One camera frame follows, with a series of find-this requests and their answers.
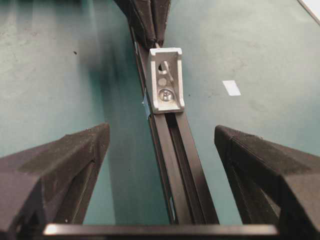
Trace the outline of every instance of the white tape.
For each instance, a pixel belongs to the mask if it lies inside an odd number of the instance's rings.
[[[234,80],[222,81],[230,96],[240,96],[240,90]]]

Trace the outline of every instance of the bracket hole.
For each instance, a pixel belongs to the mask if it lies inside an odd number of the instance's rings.
[[[161,86],[161,87],[166,86],[166,85],[167,85],[167,79],[165,79],[164,77],[163,77],[163,78],[160,78],[160,79],[158,80],[158,84],[159,84],[159,86]]]
[[[168,61],[162,61],[160,62],[158,66],[158,72],[159,74],[165,75],[170,71],[170,64]]]

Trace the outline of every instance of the aluminum corner bracket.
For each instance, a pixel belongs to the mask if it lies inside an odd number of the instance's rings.
[[[154,114],[183,112],[181,48],[151,48],[147,65],[146,89]]]

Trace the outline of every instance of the metal rail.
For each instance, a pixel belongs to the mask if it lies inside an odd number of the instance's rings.
[[[48,224],[43,232],[25,235],[20,239],[283,239],[273,225],[252,224],[244,226],[167,225],[167,226],[90,226],[72,224]]]
[[[149,52],[130,28],[142,95],[146,89]],[[184,112],[153,114],[148,118],[168,215],[175,224],[219,223],[195,142]]]

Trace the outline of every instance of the screw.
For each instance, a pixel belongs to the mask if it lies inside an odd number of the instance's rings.
[[[160,99],[164,102],[170,102],[175,98],[173,92],[165,88],[159,92],[159,96]]]

